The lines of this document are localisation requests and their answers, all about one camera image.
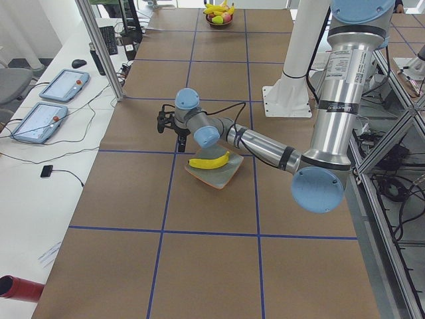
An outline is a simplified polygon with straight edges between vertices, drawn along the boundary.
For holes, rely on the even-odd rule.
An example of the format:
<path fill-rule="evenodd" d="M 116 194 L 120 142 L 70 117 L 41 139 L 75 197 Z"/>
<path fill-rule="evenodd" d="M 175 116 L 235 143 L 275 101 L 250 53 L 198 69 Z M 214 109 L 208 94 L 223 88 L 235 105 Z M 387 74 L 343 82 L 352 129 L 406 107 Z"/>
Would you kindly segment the yellow banana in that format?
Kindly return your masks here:
<path fill-rule="evenodd" d="M 234 3 L 232 3 L 232 5 L 228 8 L 226 13 L 228 13 L 229 15 L 233 15 L 234 11 L 235 11 Z"/>
<path fill-rule="evenodd" d="M 227 12 L 230 7 L 227 5 L 227 1 L 223 1 L 220 5 L 213 5 L 204 1 L 205 9 L 203 11 L 204 14 L 210 15 L 212 13 L 218 12 L 218 15 L 221 15 L 223 12 Z"/>
<path fill-rule="evenodd" d="M 190 167 L 197 169 L 218 169 L 225 166 L 230 157 L 230 152 L 226 152 L 222 156 L 214 159 L 192 158 L 188 161 Z"/>

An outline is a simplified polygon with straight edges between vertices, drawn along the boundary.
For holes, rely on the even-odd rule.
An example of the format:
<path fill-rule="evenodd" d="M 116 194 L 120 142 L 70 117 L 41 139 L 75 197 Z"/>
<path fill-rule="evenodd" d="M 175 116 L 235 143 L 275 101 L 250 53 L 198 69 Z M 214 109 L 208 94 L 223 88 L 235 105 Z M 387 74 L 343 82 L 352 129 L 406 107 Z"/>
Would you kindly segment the grey square plate orange rim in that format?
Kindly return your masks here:
<path fill-rule="evenodd" d="M 190 167 L 188 162 L 185 169 L 194 177 L 216 189 L 222 189 L 231 180 L 242 164 L 243 157 L 218 144 L 200 149 L 193 158 L 214 159 L 230 152 L 228 163 L 218 169 L 197 169 Z"/>

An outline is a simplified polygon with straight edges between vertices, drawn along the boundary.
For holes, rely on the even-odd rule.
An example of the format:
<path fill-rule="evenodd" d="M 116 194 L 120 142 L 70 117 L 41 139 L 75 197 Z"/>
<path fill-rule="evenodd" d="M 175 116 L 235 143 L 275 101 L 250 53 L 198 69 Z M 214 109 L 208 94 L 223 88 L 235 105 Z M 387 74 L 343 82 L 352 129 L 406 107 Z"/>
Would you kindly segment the wicker fruit basket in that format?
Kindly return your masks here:
<path fill-rule="evenodd" d="M 228 13 L 223 13 L 221 15 L 214 15 L 210 13 L 205 15 L 205 19 L 211 27 L 225 27 L 231 24 L 233 16 Z"/>

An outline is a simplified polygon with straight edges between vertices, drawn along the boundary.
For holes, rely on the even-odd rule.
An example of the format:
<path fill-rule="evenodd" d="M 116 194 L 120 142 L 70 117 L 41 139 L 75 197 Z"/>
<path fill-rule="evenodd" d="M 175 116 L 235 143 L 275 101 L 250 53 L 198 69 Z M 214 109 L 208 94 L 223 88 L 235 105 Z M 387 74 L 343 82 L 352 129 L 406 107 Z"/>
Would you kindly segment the yellow banana in basket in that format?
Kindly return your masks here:
<path fill-rule="evenodd" d="M 223 12 L 227 12 L 230 7 L 227 5 L 227 1 L 223 1 L 220 5 L 213 5 L 204 1 L 205 9 L 203 11 L 204 14 L 210 15 L 212 13 L 218 12 L 218 15 L 221 15 Z"/>

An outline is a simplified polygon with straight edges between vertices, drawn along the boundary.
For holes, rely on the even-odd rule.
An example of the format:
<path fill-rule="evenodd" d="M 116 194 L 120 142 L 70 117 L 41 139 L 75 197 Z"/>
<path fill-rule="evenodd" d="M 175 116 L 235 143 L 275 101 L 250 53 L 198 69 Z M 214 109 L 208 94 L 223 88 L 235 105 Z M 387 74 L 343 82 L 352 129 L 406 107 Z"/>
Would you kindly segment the brown paper table mat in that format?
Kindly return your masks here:
<path fill-rule="evenodd" d="M 227 186 L 195 179 L 156 117 L 186 86 L 281 143 L 306 150 L 313 119 L 268 118 L 287 10 L 236 11 L 212 29 L 200 10 L 154 13 L 54 262 L 35 318 L 378 318 L 346 203 L 300 208 L 291 176 L 245 156 Z"/>

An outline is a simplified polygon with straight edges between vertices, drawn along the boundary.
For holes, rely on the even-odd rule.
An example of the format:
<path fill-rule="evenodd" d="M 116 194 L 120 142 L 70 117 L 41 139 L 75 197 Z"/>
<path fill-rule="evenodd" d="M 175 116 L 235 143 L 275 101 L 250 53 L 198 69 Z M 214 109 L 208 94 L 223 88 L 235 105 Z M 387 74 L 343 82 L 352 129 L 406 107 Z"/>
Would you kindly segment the green pear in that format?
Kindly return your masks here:
<path fill-rule="evenodd" d="M 224 19 L 222 16 L 215 16 L 212 18 L 211 22 L 215 25 L 222 25 L 224 23 Z"/>

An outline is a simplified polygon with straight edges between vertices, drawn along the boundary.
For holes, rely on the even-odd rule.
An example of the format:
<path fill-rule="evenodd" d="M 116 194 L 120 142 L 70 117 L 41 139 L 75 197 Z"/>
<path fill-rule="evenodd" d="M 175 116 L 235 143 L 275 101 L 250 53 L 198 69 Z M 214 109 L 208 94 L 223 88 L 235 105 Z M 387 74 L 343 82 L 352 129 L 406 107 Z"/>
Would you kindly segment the black keyboard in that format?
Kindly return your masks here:
<path fill-rule="evenodd" d="M 118 46 L 116 44 L 115 30 L 113 26 L 100 27 L 100 34 L 104 40 L 109 55 L 118 54 Z"/>

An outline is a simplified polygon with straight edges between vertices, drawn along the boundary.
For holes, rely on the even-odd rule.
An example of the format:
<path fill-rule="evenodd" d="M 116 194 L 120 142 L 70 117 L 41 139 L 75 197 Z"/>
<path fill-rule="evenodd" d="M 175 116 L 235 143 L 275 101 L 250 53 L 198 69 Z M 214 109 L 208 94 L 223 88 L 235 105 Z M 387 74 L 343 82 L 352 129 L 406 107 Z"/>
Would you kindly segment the upper blue teach pendant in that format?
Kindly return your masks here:
<path fill-rule="evenodd" d="M 40 98 L 58 102 L 71 101 L 89 82 L 90 75 L 78 70 L 63 69 L 39 94 Z"/>

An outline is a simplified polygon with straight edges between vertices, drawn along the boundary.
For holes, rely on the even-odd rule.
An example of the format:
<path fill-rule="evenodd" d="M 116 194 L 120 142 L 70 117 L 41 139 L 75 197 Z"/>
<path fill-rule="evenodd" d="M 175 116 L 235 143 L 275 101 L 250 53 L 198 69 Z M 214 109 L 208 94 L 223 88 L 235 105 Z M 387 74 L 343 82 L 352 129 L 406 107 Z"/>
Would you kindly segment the blue teach pendant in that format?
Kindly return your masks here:
<path fill-rule="evenodd" d="M 11 138 L 19 142 L 42 144 L 55 133 L 67 115 L 67 106 L 38 102 L 12 131 Z"/>
<path fill-rule="evenodd" d="M 71 101 L 89 82 L 90 75 L 78 70 L 63 69 L 39 94 L 40 98 L 58 102 Z"/>

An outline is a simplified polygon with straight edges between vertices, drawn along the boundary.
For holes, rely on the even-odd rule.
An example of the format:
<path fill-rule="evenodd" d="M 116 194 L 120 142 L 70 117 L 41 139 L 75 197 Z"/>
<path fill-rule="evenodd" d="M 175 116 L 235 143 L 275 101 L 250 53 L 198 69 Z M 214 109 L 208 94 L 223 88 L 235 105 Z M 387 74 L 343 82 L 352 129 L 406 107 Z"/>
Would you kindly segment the black computer mouse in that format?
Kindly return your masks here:
<path fill-rule="evenodd" d="M 80 68 L 85 65 L 87 65 L 87 62 L 84 59 L 75 59 L 72 61 L 71 64 L 72 68 L 74 69 Z"/>

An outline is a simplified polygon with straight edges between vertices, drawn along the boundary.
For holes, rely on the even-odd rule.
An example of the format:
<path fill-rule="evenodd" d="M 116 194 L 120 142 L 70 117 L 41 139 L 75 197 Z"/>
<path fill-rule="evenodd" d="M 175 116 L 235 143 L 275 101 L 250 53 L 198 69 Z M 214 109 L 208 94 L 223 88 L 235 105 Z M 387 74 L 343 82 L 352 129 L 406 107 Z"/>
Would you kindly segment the lower blue teach pendant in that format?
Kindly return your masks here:
<path fill-rule="evenodd" d="M 67 115 L 67 106 L 38 102 L 12 131 L 11 138 L 19 142 L 42 144 L 55 133 Z"/>

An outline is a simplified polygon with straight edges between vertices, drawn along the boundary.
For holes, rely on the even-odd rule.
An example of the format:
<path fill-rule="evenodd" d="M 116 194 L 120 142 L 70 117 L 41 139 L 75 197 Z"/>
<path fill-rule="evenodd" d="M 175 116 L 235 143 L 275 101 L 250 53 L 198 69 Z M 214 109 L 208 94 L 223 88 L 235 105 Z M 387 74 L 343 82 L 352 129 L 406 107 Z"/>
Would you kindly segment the red cylinder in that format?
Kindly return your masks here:
<path fill-rule="evenodd" d="M 11 275 L 1 277 L 1 298 L 38 302 L 43 290 L 44 284 L 38 282 Z"/>

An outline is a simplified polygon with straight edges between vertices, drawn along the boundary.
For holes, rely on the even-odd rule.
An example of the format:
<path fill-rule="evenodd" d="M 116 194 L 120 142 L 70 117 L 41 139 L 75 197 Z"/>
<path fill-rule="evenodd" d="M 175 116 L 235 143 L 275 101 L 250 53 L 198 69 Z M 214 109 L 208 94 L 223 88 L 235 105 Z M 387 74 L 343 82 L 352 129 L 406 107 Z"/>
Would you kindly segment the aluminium frame post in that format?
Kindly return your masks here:
<path fill-rule="evenodd" d="M 99 30 L 99 26 L 97 24 L 97 20 L 92 10 L 91 4 L 89 4 L 89 1 L 87 0 L 75 0 L 75 3 L 86 26 L 89 37 L 94 44 L 104 72 L 106 73 L 106 78 L 108 79 L 108 82 L 115 94 L 116 100 L 120 102 L 124 98 L 124 92 Z"/>

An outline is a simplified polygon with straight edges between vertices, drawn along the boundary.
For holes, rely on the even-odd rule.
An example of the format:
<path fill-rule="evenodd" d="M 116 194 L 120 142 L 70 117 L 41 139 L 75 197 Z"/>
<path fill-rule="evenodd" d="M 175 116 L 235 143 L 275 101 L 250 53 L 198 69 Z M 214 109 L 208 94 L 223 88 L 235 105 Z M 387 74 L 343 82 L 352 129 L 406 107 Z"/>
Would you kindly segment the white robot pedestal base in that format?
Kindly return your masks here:
<path fill-rule="evenodd" d="M 330 1 L 299 2 L 294 28 L 280 79 L 262 88 L 264 112 L 271 118 L 310 118 L 306 76 L 329 19 Z"/>

